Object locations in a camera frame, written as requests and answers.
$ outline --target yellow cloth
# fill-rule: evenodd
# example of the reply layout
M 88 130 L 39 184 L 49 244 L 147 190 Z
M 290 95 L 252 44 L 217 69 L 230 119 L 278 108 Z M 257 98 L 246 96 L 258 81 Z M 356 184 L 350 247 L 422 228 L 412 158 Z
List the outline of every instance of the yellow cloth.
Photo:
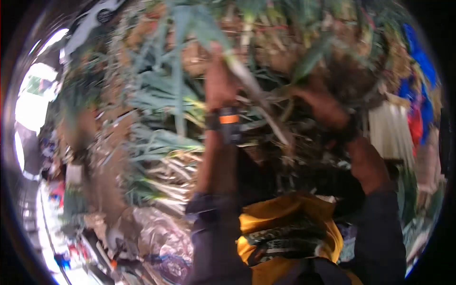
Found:
M 327 233 L 326 239 L 323 245 L 317 249 L 316 255 L 335 263 L 339 259 L 343 239 L 332 220 L 333 211 L 334 204 L 332 203 L 323 201 L 314 195 L 293 193 L 247 206 L 244 208 L 239 220 L 241 222 L 241 231 L 244 235 L 285 226 L 290 222 L 296 221 L 302 215 L 306 215 L 319 227 L 324 228 Z M 243 262 L 247 263 L 247 259 L 255 248 L 255 246 L 249 245 L 243 236 L 238 239 L 238 254 Z M 297 259 L 274 257 L 251 267 L 253 273 L 252 284 L 273 284 L 280 277 L 287 274 L 297 261 Z

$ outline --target blue cloth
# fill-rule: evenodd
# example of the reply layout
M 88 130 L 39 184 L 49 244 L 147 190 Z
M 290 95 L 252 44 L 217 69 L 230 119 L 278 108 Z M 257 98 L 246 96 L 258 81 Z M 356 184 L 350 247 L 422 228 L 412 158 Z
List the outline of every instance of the blue cloth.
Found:
M 424 145 L 429 136 L 429 125 L 434 121 L 434 111 L 432 102 L 429 100 L 426 92 L 425 84 L 421 84 L 421 94 L 423 95 L 423 102 L 421 104 L 421 118 L 423 120 L 423 136 L 421 137 L 421 144 Z
M 403 27 L 405 36 L 409 42 L 410 55 L 414 60 L 417 61 L 417 63 L 420 65 L 421 70 L 423 71 L 423 74 L 429 79 L 431 88 L 434 88 L 437 80 L 434 66 L 432 65 L 425 52 L 421 49 L 414 29 L 409 24 L 403 24 Z
M 409 100 L 411 108 L 413 110 L 416 106 L 416 93 L 410 88 L 410 83 L 414 80 L 413 76 L 410 78 L 401 79 L 401 85 L 398 91 L 398 96 L 404 99 Z M 420 144 L 425 144 L 429 136 L 429 125 L 434 121 L 434 111 L 432 109 L 432 102 L 429 100 L 429 96 L 426 92 L 426 87 L 424 83 L 421 83 L 421 95 L 423 100 L 420 105 L 421 119 L 423 121 L 423 136 L 421 137 Z

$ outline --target black watch strap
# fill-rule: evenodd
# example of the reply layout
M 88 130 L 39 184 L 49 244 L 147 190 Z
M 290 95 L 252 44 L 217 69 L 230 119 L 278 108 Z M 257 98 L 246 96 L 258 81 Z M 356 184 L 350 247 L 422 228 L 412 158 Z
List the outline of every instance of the black watch strap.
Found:
M 218 112 L 207 113 L 205 117 L 205 125 L 207 130 L 220 130 Z
M 239 113 L 236 107 L 226 107 L 215 110 L 206 115 L 206 129 L 222 133 L 226 145 L 241 142 Z

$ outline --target dark sleeve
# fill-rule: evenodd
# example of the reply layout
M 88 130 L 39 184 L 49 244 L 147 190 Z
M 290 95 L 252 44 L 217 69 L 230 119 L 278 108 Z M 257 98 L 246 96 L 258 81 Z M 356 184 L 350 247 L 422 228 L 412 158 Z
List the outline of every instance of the dark sleeve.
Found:
M 366 196 L 356 224 L 355 258 L 346 267 L 364 285 L 401 284 L 405 278 L 405 246 L 399 223 L 396 184 L 389 182 Z
M 192 229 L 193 265 L 184 284 L 251 284 L 251 270 L 237 251 L 241 231 L 236 199 L 196 194 L 186 214 L 196 220 Z

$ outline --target white vehicle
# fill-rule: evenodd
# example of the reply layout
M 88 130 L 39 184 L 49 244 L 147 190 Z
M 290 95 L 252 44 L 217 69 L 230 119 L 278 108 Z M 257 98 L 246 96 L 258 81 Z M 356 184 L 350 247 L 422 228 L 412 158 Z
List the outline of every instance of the white vehicle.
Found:
M 126 0 L 99 0 L 89 10 L 85 9 L 76 18 L 68 31 L 68 42 L 65 45 L 65 61 L 70 62 L 70 55 L 88 38 L 90 32 L 114 17 L 114 12 Z

